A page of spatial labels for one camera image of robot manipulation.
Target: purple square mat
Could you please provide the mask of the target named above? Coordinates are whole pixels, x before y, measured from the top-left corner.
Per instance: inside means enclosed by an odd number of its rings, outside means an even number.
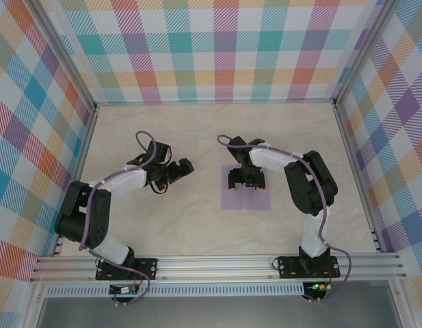
[[[267,170],[262,169],[266,189],[255,190],[254,188],[247,188],[244,185],[237,184],[235,190],[229,190],[227,175],[231,169],[237,167],[239,165],[222,166],[222,210],[271,210]]]

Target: enclosure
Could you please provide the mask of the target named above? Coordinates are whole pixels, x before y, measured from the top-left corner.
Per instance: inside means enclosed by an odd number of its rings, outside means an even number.
[[[112,202],[109,232],[157,262],[116,308],[118,282],[54,223],[72,181],[143,152],[140,130],[194,172]],[[273,269],[302,213],[284,172],[228,190],[220,134],[320,153],[326,240],[353,262],[333,253],[334,299]],[[0,327],[131,321],[422,327],[422,0],[0,0]]]

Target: gray floor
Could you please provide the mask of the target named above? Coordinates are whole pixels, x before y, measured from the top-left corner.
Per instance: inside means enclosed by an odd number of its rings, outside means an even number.
[[[146,298],[129,307],[110,299],[46,299],[38,328],[396,328],[388,282],[350,282],[334,298]]]
[[[173,159],[189,158],[196,171],[164,195],[149,188],[111,206],[109,231],[136,254],[296,253],[302,216],[284,174],[269,173],[271,210],[221,210],[222,165],[235,164],[217,135],[257,137],[294,152],[318,151],[339,187],[328,240],[350,252],[375,251],[330,104],[218,104],[106,107],[96,123],[82,181],[104,178],[141,153],[135,132],[170,144]],[[84,255],[66,242],[62,255]]]

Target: marble-patterned tabletop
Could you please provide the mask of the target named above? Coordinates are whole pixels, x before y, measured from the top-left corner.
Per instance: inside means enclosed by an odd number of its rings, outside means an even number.
[[[216,141],[224,133],[247,142],[261,138],[292,152],[316,150],[339,187],[328,241],[350,252],[375,251],[331,105],[208,104],[101,108],[82,181],[104,178],[141,153],[135,132],[171,145],[173,160],[187,157],[195,172],[164,195],[134,191],[111,205],[109,231],[143,256],[297,253],[302,214],[284,174],[268,171],[271,210],[222,210],[221,172],[235,164]],[[76,256],[66,241],[63,256]]]

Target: colorful plaid backdrop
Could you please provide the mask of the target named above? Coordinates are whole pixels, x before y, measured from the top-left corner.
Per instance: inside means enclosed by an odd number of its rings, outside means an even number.
[[[382,4],[42,2],[94,98],[109,103],[329,99]]]
[[[89,111],[23,4],[0,0],[0,327],[14,327]]]
[[[341,108],[389,251],[422,315],[422,0],[403,0]]]

